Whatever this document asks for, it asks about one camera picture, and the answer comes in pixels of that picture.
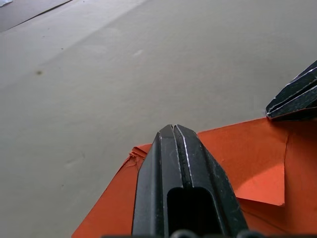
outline black plastic part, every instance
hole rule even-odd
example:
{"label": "black plastic part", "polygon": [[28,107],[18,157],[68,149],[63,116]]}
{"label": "black plastic part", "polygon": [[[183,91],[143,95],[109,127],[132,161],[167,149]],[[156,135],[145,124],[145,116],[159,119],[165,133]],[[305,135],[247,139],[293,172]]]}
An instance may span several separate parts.
{"label": "black plastic part", "polygon": [[177,230],[170,238],[198,238],[198,236],[190,230]]}
{"label": "black plastic part", "polygon": [[261,233],[255,231],[244,230],[239,232],[237,238],[264,238]]}
{"label": "black plastic part", "polygon": [[287,84],[266,107],[275,120],[311,119],[317,116],[317,60]]}
{"label": "black plastic part", "polygon": [[181,125],[160,130],[139,171],[132,235],[186,229],[235,237],[247,228],[228,177],[196,133]]}

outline concrete floor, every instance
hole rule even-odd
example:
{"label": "concrete floor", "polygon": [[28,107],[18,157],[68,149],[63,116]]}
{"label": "concrete floor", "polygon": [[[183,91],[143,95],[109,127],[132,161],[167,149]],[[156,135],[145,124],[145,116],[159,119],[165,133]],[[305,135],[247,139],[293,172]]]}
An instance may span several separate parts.
{"label": "concrete floor", "polygon": [[149,0],[18,80],[1,78],[0,236],[69,237],[130,149],[168,123],[200,131],[262,117],[316,60],[316,9]]}

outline orange paper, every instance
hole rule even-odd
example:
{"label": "orange paper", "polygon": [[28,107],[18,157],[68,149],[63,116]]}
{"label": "orange paper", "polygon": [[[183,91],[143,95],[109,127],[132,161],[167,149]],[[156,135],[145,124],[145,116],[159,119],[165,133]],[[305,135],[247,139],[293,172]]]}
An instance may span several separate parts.
{"label": "orange paper", "polygon": [[[249,228],[266,235],[317,233],[317,123],[257,119],[198,133],[226,171]],[[137,171],[134,147],[73,238],[129,235]]]}

